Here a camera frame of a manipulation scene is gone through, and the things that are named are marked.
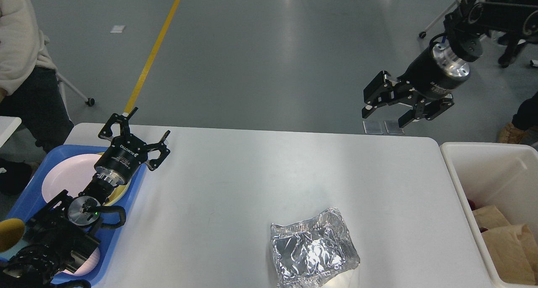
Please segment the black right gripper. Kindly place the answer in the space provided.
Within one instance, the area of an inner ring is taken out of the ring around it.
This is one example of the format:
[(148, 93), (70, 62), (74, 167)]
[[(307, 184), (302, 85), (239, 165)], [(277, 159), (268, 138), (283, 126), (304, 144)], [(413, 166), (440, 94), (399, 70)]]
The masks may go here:
[(411, 107), (398, 119), (404, 128), (413, 121), (432, 121), (454, 105), (451, 93), (469, 79), (469, 64), (447, 43), (434, 43), (426, 48), (402, 74), (394, 80), (388, 71), (380, 71), (363, 90), (364, 119), (383, 106), (404, 104)]

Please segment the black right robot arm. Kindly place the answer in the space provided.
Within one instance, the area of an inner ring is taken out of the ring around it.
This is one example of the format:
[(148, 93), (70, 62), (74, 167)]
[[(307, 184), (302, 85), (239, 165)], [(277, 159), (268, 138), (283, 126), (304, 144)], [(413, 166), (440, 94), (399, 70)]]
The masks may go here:
[(444, 17), (444, 31), (431, 38), (405, 73), (393, 80), (382, 70), (365, 87), (363, 119), (383, 106), (403, 104), (410, 109), (398, 118), (398, 127), (432, 121), (455, 104), (452, 93), (469, 79), (469, 64), (483, 54), (481, 37), (491, 32), (509, 37), (499, 58), (500, 66), (509, 66), (521, 40), (537, 42), (537, 13), (537, 0), (456, 0)]

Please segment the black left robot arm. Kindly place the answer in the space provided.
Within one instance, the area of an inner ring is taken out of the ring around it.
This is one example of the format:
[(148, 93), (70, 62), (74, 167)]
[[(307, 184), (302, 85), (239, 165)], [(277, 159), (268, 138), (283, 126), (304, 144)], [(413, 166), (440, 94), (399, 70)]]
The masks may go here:
[(152, 144), (130, 132), (136, 111), (112, 114), (99, 132), (110, 146), (94, 164), (88, 186), (77, 196), (62, 190), (25, 223), (24, 246), (1, 264), (2, 288), (54, 288), (56, 274), (75, 273), (90, 259), (100, 245), (95, 236), (99, 230), (125, 224), (125, 208), (108, 205), (110, 195), (131, 181), (140, 166), (154, 171), (170, 154), (165, 143), (170, 131)]

